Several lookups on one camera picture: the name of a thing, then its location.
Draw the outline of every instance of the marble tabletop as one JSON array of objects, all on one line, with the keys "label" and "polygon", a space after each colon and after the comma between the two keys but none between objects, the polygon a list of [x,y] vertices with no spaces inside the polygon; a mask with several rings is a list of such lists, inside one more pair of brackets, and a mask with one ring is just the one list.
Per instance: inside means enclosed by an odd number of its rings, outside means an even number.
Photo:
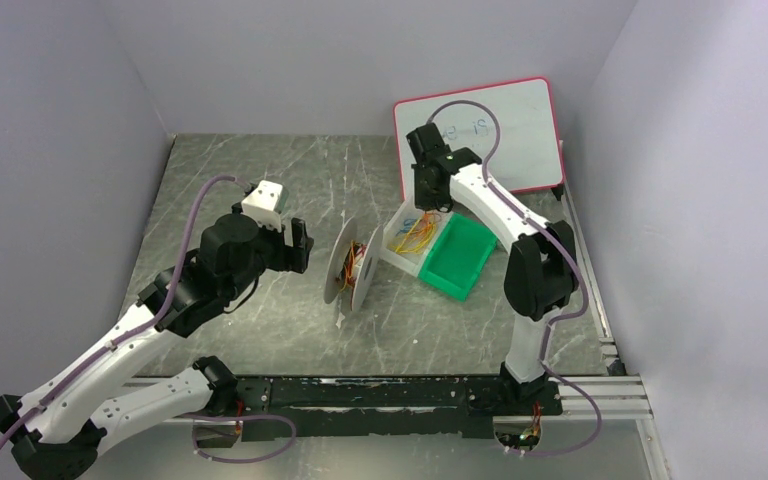
[{"label": "marble tabletop", "polygon": [[[136,300],[158,271],[175,262],[190,205],[210,177],[267,179],[290,191],[286,212],[307,222],[315,239],[303,275],[267,271],[251,300],[202,326],[150,362],[145,376],[174,375],[216,355],[236,374],[391,375],[498,372],[510,346],[513,310],[502,282],[507,255],[497,248],[465,302],[380,262],[363,307],[341,318],[322,300],[324,272],[344,218],[368,237],[402,202],[396,144],[386,136],[179,135],[169,158],[125,298]],[[549,220],[570,221],[548,191],[518,195]],[[201,231],[240,201],[218,184],[196,221]],[[470,215],[463,209],[461,213]],[[581,305],[580,293],[571,306]],[[565,374],[605,374],[595,309],[558,325],[550,364]]]}]

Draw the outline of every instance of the red whiteboard border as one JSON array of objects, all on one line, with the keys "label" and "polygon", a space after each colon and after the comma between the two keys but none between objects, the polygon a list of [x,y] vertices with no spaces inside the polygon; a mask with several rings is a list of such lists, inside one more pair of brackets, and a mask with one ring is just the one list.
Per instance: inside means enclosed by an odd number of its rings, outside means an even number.
[{"label": "red whiteboard border", "polygon": [[555,145],[558,148],[558,158],[561,160],[561,181],[555,185],[545,185],[542,187],[512,190],[511,193],[526,193],[526,192],[533,192],[535,190],[545,190],[545,189],[557,187],[558,185],[563,184],[567,179],[567,172],[566,172],[566,169],[564,168],[564,152],[561,151],[561,137],[558,135],[558,117],[555,115],[555,99],[552,96],[552,85],[549,83],[548,78],[543,76],[537,76],[537,77],[521,78],[518,80],[508,80],[506,82],[491,83],[489,85],[481,85],[479,87],[462,88],[460,90],[452,90],[450,92],[434,93],[431,95],[423,95],[420,97],[407,98],[405,100],[399,100],[398,102],[394,103],[393,104],[393,127],[396,130],[396,155],[399,156],[399,181],[402,184],[402,199],[404,200],[405,198],[407,198],[407,196],[405,195],[405,178],[402,175],[402,168],[401,168],[402,154],[399,151],[400,149],[398,148],[400,133],[399,133],[399,126],[396,124],[396,107],[398,107],[403,103],[415,102],[417,100],[426,100],[429,98],[443,97],[446,95],[454,95],[457,93],[464,93],[464,92],[472,92],[475,90],[484,90],[486,88],[502,87],[502,86],[511,85],[514,83],[525,83],[525,82],[530,82],[534,80],[542,80],[543,82],[546,83],[546,88],[549,90],[549,108],[552,110],[552,123],[554,124],[554,127],[555,127]]}]

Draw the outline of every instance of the white wall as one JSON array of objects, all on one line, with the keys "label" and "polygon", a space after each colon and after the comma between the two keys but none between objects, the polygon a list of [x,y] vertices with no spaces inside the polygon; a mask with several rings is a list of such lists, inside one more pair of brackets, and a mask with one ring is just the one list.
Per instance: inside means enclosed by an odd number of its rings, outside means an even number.
[{"label": "white wall", "polygon": [[640,0],[566,144],[675,478],[768,478],[768,2]]},{"label": "white wall", "polygon": [[397,100],[546,75],[561,128],[635,0],[103,0],[173,132],[393,133]]},{"label": "white wall", "polygon": [[115,321],[168,147],[94,1],[0,0],[0,394]]}]

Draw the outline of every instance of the whiteboard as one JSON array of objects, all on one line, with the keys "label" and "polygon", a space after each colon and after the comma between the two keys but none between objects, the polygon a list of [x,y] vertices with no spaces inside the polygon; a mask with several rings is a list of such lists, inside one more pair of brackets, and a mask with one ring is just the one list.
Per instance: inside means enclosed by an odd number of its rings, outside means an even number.
[{"label": "whiteboard", "polygon": [[[470,88],[397,102],[393,107],[402,198],[413,192],[414,159],[410,131],[425,124],[440,105],[452,100],[472,100],[489,108],[499,119],[502,137],[490,161],[490,173],[512,192],[554,187],[564,181],[564,168],[549,81],[543,77]],[[481,158],[493,147],[493,121],[481,109],[453,105],[434,119],[443,140],[456,150],[470,147]]]}]

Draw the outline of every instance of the plastic container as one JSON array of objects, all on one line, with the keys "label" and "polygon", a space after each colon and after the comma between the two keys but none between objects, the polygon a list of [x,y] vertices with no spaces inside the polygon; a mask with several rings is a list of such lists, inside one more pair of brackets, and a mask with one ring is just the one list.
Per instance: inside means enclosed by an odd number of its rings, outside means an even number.
[{"label": "plastic container", "polygon": [[428,252],[418,277],[464,301],[495,248],[496,236],[490,229],[453,214]]},{"label": "plastic container", "polygon": [[396,253],[392,249],[392,245],[396,242],[396,236],[402,229],[405,228],[406,220],[417,220],[425,213],[422,210],[414,207],[413,197],[408,197],[404,203],[396,210],[396,214],[393,218],[387,222],[384,227],[384,238],[381,241],[381,260],[393,265],[394,267],[403,270],[411,276],[418,277],[419,271],[425,264],[425,259],[428,257],[428,253],[434,247],[437,239],[440,238],[443,230],[446,228],[449,219],[452,217],[451,213],[441,213],[440,220],[437,222],[437,228],[434,231],[434,235],[431,237],[431,242],[428,247],[420,253]]}]

